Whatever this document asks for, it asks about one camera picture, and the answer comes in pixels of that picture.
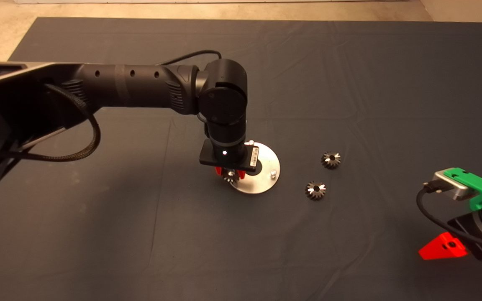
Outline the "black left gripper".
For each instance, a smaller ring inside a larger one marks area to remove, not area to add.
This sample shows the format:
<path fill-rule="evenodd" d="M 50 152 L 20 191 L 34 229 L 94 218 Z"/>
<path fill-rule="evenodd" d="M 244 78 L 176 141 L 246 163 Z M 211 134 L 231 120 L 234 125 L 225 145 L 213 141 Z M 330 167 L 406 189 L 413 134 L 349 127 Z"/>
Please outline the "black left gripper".
<path fill-rule="evenodd" d="M 203 141 L 199 163 L 215 166 L 218 176 L 224 177 L 224 169 L 238 170 L 239 179 L 245 179 L 246 171 L 255 172 L 259 158 L 259 147 L 240 143 L 231 147 L 215 145 L 210 139 Z"/>

